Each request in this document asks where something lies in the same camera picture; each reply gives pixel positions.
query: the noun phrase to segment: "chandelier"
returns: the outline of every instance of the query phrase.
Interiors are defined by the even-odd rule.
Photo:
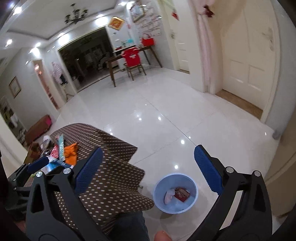
[[[72,25],[72,24],[77,24],[79,21],[83,21],[85,19],[85,17],[87,16],[87,12],[88,9],[84,9],[82,11],[82,14],[80,15],[80,9],[75,9],[75,5],[76,3],[71,4],[71,6],[73,7],[73,16],[71,17],[71,15],[67,15],[65,18],[65,23]]]

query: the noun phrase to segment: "wooden table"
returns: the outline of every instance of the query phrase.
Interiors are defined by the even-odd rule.
[[[129,49],[129,48],[132,48],[132,47],[135,47],[135,45],[132,45],[132,46],[129,46],[129,47],[125,47],[125,48],[121,48],[121,49],[115,50],[115,51],[113,51],[113,54],[116,57],[118,55],[117,53],[120,54],[122,51],[124,51],[126,49]]]
[[[140,48],[140,51],[143,51],[143,52],[144,52],[144,55],[145,55],[145,57],[146,57],[146,59],[147,59],[148,64],[151,65],[151,64],[150,64],[150,61],[149,61],[149,59],[148,59],[148,57],[147,57],[147,54],[145,53],[145,50],[148,50],[148,49],[151,50],[153,56],[155,57],[156,61],[157,61],[158,64],[159,64],[159,66],[162,68],[163,66],[162,66],[161,62],[159,61],[158,57],[156,56],[156,53],[154,52],[152,46],[147,46],[147,47],[142,47],[142,48]],[[108,62],[108,67],[109,67],[109,71],[110,71],[110,76],[111,76],[111,79],[112,79],[112,81],[113,81],[114,87],[116,87],[116,84],[115,84],[115,79],[114,79],[114,73],[113,73],[113,68],[112,68],[112,62],[117,61],[117,60],[119,60],[119,59],[121,59],[121,58],[123,58],[121,55],[117,55],[116,57],[111,57],[111,58],[109,58],[109,59],[107,60],[107,62]]]

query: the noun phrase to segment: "patterned cloth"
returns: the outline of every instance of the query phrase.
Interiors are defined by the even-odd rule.
[[[103,150],[103,162],[96,172],[87,191],[79,198],[93,220],[105,234],[113,228],[120,213],[151,209],[154,202],[138,192],[144,170],[128,163],[137,148],[108,133],[87,124],[65,126],[51,137],[64,135],[65,146],[78,143],[78,161],[89,157],[96,147]],[[61,193],[56,193],[66,223],[75,228]]]
[[[62,84],[62,80],[60,79],[61,75],[63,74],[62,68],[60,67],[60,65],[56,62],[52,62],[52,67],[53,67],[53,76],[55,81],[58,84]]]

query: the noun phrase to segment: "white door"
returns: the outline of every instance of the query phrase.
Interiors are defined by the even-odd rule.
[[[189,71],[187,53],[186,53],[186,44],[183,41],[182,34],[180,34],[182,31],[179,30],[181,28],[180,21],[178,21],[172,16],[172,12],[173,12],[172,6],[168,6],[168,4],[164,2],[164,8],[168,16],[172,34],[174,35],[173,37],[175,39],[175,46],[178,54],[180,69]]]
[[[263,110],[274,78],[274,10],[269,0],[238,0],[237,7],[221,30],[223,89]]]

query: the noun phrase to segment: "wooden chair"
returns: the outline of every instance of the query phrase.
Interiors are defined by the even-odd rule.
[[[133,48],[129,48],[125,51],[121,52],[121,56],[124,57],[124,59],[126,60],[126,63],[124,64],[126,67],[126,70],[128,72],[128,76],[130,77],[129,74],[131,74],[131,78],[133,79],[133,74],[132,74],[132,70],[134,68],[138,68],[139,72],[141,73],[141,68],[143,69],[144,74],[146,75],[146,72],[141,64],[141,60],[139,57],[139,48],[137,47],[133,47]]]

